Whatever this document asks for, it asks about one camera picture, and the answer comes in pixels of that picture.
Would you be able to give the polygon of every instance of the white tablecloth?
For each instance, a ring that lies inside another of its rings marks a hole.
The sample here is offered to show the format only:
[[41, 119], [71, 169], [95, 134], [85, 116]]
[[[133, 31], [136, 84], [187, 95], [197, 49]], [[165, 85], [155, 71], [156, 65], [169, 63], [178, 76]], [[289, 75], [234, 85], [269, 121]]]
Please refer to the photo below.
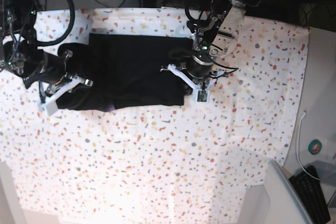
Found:
[[[89, 33], [192, 36], [179, 9], [79, 10], [64, 42]], [[66, 11], [39, 13], [40, 40]], [[87, 223], [231, 223], [270, 159], [284, 164], [299, 107], [308, 29], [246, 17], [222, 63], [240, 67], [210, 103], [182, 107], [37, 111], [37, 86], [0, 76], [0, 160], [23, 208]], [[46, 49], [55, 53], [57, 47]]]

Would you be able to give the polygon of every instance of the table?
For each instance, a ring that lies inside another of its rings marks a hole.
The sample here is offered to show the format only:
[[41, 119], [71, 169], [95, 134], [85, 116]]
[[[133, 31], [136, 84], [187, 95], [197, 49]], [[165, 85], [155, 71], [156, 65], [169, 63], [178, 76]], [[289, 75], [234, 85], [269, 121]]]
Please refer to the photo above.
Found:
[[[302, 121], [300, 138], [300, 158], [303, 165], [312, 164], [319, 176], [326, 178], [336, 172], [334, 161], [335, 115], [336, 105], [336, 33], [312, 28], [309, 36], [309, 53], [306, 66], [305, 82], [300, 101], [298, 121], [303, 111], [307, 112]], [[284, 168], [291, 175], [299, 174], [302, 169], [295, 156], [296, 131], [292, 139]], [[308, 146], [314, 139], [322, 143], [318, 155], [311, 155]], [[330, 177], [321, 182], [326, 202], [328, 203], [336, 191], [336, 177]], [[336, 209], [330, 209], [331, 223], [336, 221]]]
[[[61, 35], [68, 15], [38, 13], [38, 39]], [[186, 21], [180, 9], [78, 10], [64, 42], [88, 43], [90, 32], [192, 38]], [[3, 73], [0, 160], [13, 171], [22, 207], [80, 223], [234, 223], [269, 160], [284, 164], [308, 36], [307, 28], [246, 17], [221, 61], [240, 70], [218, 81], [207, 104], [186, 98], [182, 107], [46, 118], [37, 86], [24, 90]]]

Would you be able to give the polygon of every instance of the speckled tablecloth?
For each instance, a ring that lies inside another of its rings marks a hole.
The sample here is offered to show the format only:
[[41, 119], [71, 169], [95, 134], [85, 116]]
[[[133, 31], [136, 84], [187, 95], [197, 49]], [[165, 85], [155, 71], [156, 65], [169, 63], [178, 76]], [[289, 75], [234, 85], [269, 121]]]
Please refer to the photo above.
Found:
[[[58, 37], [68, 18], [66, 11], [39, 13], [39, 39]], [[91, 31], [189, 37], [185, 23], [178, 9], [79, 10], [65, 42], [87, 43]], [[308, 34], [245, 18], [222, 61], [240, 71], [219, 80], [208, 104], [186, 98], [183, 107], [46, 118], [37, 112], [37, 86], [27, 91], [3, 72], [0, 160], [13, 170], [22, 207], [85, 223], [235, 222], [246, 189], [263, 183], [269, 159], [284, 164]]]

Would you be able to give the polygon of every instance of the white cable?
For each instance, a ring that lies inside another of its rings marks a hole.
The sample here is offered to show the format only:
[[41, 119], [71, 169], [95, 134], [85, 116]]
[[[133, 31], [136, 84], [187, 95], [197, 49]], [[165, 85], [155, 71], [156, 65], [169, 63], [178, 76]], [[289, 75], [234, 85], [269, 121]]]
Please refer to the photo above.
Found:
[[311, 174], [305, 169], [305, 167], [302, 165], [301, 160], [300, 160], [300, 154], [299, 154], [299, 153], [300, 153], [300, 131], [301, 131], [302, 120], [305, 118], [306, 114], [307, 114], [307, 113], [306, 113], [305, 111], [302, 113], [301, 118], [300, 118], [300, 122], [299, 122], [299, 126], [298, 126], [298, 128], [297, 128], [297, 135], [296, 135], [296, 140], [295, 140], [295, 141], [296, 141], [296, 145], [295, 145], [296, 159], [297, 159], [299, 165], [301, 166], [301, 168], [303, 169], [303, 171], [304, 171], [305, 173], [307, 173], [307, 175], [309, 175], [310, 177], [312, 177], [313, 179], [316, 179], [316, 180], [318, 180], [318, 181], [326, 180], [326, 179], [330, 178], [331, 176], [335, 175], [336, 172], [335, 172], [335, 173], [332, 173], [331, 175], [329, 175], [329, 176], [326, 177], [326, 178], [317, 178], [317, 177], [311, 175]]

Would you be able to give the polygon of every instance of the folded black garment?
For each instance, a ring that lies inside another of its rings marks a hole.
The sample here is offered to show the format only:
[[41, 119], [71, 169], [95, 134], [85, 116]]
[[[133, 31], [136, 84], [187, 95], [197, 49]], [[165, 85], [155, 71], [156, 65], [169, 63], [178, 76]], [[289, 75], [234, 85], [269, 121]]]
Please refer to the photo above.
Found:
[[90, 35], [89, 45], [63, 44], [73, 52], [67, 72], [94, 82], [57, 100], [60, 109], [112, 111], [133, 106], [183, 105], [184, 82], [162, 66], [177, 63], [173, 49], [191, 50], [186, 38]]

